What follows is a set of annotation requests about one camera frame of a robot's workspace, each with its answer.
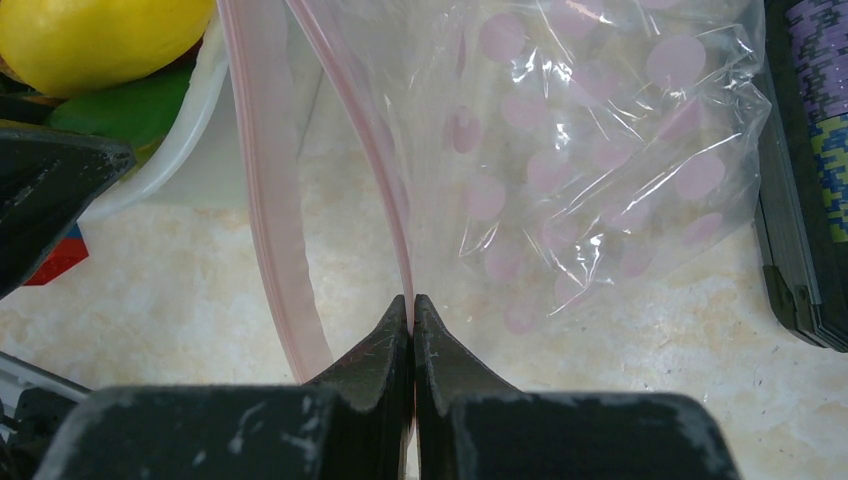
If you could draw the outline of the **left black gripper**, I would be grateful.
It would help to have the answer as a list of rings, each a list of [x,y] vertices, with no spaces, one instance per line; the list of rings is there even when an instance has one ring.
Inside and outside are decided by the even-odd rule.
[[[130,144],[1,127],[1,296],[22,286],[100,194],[136,164]]]

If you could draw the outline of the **clear zip top bag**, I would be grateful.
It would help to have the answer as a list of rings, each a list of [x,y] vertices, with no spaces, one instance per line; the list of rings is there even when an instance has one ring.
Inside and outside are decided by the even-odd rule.
[[[294,377],[314,291],[294,68],[317,60],[381,197],[400,288],[481,359],[536,348],[754,215],[760,1],[222,1],[251,228]]]

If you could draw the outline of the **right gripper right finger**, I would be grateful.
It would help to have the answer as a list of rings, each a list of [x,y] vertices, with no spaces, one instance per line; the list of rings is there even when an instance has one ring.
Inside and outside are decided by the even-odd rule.
[[[467,398],[517,393],[452,335],[431,299],[414,300],[416,426],[423,479],[476,479],[475,437],[453,411]]]

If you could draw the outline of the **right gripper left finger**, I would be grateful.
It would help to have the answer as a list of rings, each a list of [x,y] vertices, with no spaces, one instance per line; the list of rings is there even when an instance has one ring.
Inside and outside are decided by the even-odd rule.
[[[318,479],[403,479],[414,413],[413,346],[402,295],[374,329],[306,384],[332,393]]]

